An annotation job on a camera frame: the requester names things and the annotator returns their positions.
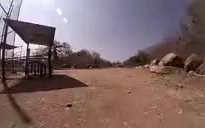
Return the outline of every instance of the distant tree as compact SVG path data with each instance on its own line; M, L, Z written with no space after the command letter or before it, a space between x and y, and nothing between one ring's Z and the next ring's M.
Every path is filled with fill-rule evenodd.
M139 50L137 54L125 60L124 65L125 66L138 66L138 65L145 65L148 62L149 62L149 55L145 53L144 51Z
M191 31L205 38L205 0L195 0L188 9Z
M60 57L66 57L73 53L71 46L67 42L60 43L58 41L54 41L52 51L55 61L58 61Z

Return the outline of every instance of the bush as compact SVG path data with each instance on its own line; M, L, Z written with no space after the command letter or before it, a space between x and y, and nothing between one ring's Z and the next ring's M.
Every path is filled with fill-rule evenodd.
M71 68L72 66L70 64L63 64L62 68Z

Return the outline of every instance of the metal shelter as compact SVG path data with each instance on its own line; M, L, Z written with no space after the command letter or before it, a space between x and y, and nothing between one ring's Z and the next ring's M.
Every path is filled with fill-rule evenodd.
M48 47L48 73L52 76L52 63L51 63L51 47L54 42L55 28L44 26L29 22L23 22L12 19L4 19L4 21L11 27L20 38L27 44L25 74L29 76L29 57L30 49L29 44L38 44Z

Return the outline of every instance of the dirt ground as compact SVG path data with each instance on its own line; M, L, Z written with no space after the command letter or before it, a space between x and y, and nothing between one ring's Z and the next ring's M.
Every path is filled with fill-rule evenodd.
M205 128L205 77L57 70L0 84L0 128Z

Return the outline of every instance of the metal roof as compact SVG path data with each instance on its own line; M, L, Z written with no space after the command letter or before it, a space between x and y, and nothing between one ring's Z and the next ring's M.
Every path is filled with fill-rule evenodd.
M0 49L3 48L3 43L0 43ZM13 46L13 45L9 45L9 44L5 44L5 49L6 50L11 50L11 49L15 49L18 48L17 46Z
M5 22L21 37L25 43L52 45L55 28L18 20L4 19Z

